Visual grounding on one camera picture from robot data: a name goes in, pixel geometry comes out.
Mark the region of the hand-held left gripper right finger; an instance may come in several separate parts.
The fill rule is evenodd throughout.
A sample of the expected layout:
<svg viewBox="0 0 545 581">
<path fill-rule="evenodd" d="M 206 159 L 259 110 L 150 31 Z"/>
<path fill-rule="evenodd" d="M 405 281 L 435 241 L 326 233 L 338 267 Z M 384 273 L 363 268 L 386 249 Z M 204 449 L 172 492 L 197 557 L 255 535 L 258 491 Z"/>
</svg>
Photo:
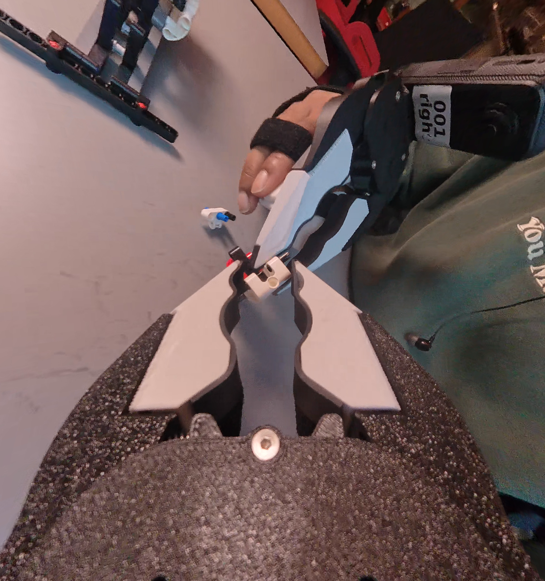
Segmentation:
<svg viewBox="0 0 545 581">
<path fill-rule="evenodd" d="M 359 416 L 401 413 L 363 313 L 300 262 L 292 264 L 291 295 L 301 334 L 293 377 L 298 434 L 312 434 L 327 414 L 356 435 Z"/>
</svg>

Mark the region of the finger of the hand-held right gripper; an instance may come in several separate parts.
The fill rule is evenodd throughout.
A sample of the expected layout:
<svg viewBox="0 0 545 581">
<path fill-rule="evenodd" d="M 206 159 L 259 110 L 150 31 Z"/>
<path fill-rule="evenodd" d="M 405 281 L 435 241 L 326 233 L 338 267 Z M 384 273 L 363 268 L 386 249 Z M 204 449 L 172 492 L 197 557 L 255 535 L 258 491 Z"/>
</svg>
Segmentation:
<svg viewBox="0 0 545 581">
<path fill-rule="evenodd" d="M 275 202 L 255 243 L 253 267 L 262 267 L 287 251 L 330 190 L 343 188 L 344 195 L 359 198 L 350 184 L 352 156 L 351 136 L 345 129 L 312 170 L 292 170 L 287 175 L 275 191 Z"/>
<path fill-rule="evenodd" d="M 293 241 L 294 260 L 314 271 L 341 254 L 368 217 L 368 198 L 350 186 L 329 190 Z"/>
</svg>

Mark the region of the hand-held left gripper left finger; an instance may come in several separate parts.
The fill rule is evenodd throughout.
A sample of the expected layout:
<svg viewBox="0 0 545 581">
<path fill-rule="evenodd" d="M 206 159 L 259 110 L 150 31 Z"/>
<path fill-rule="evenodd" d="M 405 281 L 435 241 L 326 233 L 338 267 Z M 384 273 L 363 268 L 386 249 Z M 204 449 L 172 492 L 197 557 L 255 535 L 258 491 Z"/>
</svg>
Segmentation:
<svg viewBox="0 0 545 581">
<path fill-rule="evenodd" d="M 228 266 L 178 305 L 129 403 L 131 414 L 175 413 L 189 431 L 192 416 L 210 414 L 224 435 L 238 435 L 243 387 L 231 333 L 240 320 Z"/>
</svg>

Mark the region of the small white blue brick piece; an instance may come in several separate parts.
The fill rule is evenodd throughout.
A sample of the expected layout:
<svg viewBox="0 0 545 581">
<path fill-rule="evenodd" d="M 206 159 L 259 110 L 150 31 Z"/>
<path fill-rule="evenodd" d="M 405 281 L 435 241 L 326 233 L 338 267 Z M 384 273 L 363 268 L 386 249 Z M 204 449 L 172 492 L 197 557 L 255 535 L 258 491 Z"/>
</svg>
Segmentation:
<svg viewBox="0 0 545 581">
<path fill-rule="evenodd" d="M 223 207 L 205 207 L 201 210 L 203 224 L 210 229 L 220 229 L 227 222 L 234 222 L 237 217 Z"/>
</svg>

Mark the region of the red white black brick subassembly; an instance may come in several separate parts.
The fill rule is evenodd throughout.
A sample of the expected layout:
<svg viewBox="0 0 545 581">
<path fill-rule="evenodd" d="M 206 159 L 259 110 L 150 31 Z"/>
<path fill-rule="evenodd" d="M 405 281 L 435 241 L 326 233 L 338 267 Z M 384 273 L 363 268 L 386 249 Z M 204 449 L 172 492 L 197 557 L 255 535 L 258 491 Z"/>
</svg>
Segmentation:
<svg viewBox="0 0 545 581">
<path fill-rule="evenodd" d="M 277 292 L 291 277 L 286 265 L 291 256 L 288 251 L 274 256 L 259 268 L 251 264 L 252 253 L 245 254 L 239 246 L 230 250 L 228 255 L 226 266 L 235 261 L 240 262 L 239 269 L 233 275 L 233 284 L 239 298 L 244 297 L 253 302 L 263 301 Z"/>
</svg>

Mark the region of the grey desk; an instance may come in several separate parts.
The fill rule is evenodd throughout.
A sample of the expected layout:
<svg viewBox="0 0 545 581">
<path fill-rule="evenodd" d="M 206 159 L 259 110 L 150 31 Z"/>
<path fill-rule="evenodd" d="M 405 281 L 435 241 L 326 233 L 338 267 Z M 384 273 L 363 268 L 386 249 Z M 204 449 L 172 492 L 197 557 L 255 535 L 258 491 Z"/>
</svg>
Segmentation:
<svg viewBox="0 0 545 581">
<path fill-rule="evenodd" d="M 250 1 L 205 1 L 145 86 L 175 144 L 0 34 L 0 549 L 73 407 L 150 324 L 250 251 L 262 120 L 312 79 Z M 220 229 L 201 210 L 236 215 Z"/>
</svg>

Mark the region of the person's right hand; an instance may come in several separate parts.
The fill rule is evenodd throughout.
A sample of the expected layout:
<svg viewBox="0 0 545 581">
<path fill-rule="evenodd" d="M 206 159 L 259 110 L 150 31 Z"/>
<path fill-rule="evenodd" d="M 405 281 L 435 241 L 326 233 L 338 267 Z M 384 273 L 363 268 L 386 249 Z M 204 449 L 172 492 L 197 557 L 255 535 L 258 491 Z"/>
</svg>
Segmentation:
<svg viewBox="0 0 545 581">
<path fill-rule="evenodd" d="M 341 92 L 323 89 L 307 90 L 291 98 L 273 114 L 280 127 L 280 135 L 291 142 L 288 149 L 300 155 L 308 148 L 304 146 L 304 135 L 313 137 L 318 118 L 324 106 L 341 96 Z M 269 196 L 295 165 L 297 157 L 286 154 L 276 146 L 266 143 L 252 145 L 240 174 L 238 185 L 238 207 L 241 214 L 251 214 L 259 200 Z"/>
</svg>

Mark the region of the red crate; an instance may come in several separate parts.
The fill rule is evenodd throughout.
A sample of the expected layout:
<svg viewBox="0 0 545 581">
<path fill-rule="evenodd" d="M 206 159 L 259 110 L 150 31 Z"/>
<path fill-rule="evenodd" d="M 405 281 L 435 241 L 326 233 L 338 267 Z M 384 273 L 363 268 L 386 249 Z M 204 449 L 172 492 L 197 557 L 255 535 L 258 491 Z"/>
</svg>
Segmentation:
<svg viewBox="0 0 545 581">
<path fill-rule="evenodd" d="M 316 1 L 328 66 L 319 84 L 349 85 L 373 76 L 380 66 L 374 39 L 377 17 L 384 6 L 378 1 Z"/>
</svg>

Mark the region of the person's green sweater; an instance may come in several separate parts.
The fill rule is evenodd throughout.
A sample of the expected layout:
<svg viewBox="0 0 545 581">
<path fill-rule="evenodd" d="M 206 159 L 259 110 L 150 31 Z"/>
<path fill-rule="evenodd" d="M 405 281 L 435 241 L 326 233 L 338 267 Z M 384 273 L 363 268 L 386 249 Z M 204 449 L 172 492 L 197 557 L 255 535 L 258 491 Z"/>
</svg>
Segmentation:
<svg viewBox="0 0 545 581">
<path fill-rule="evenodd" d="M 545 537 L 545 151 L 414 145 L 351 283 L 464 418 L 516 532 Z"/>
</svg>

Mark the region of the wooden plank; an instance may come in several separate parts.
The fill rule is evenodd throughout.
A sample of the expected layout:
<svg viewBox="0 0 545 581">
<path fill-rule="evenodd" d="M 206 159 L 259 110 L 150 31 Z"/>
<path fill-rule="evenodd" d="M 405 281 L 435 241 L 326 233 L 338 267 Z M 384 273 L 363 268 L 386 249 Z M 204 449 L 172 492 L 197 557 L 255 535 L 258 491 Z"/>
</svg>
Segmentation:
<svg viewBox="0 0 545 581">
<path fill-rule="evenodd" d="M 251 1 L 313 80 L 318 81 L 327 63 L 282 1 Z"/>
</svg>

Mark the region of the partly built toy brick vehicle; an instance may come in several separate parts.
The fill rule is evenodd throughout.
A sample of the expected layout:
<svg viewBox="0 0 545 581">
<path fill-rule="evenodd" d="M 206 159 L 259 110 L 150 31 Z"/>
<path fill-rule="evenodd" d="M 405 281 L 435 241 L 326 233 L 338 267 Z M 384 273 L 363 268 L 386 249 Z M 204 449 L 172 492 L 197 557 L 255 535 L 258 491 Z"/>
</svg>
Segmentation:
<svg viewBox="0 0 545 581">
<path fill-rule="evenodd" d="M 150 110 L 143 92 L 162 41 L 180 41 L 191 28 L 199 1 L 103 1 L 101 21 L 88 53 L 55 31 L 40 37 L 0 8 L 0 32 L 169 143 L 178 133 Z"/>
</svg>

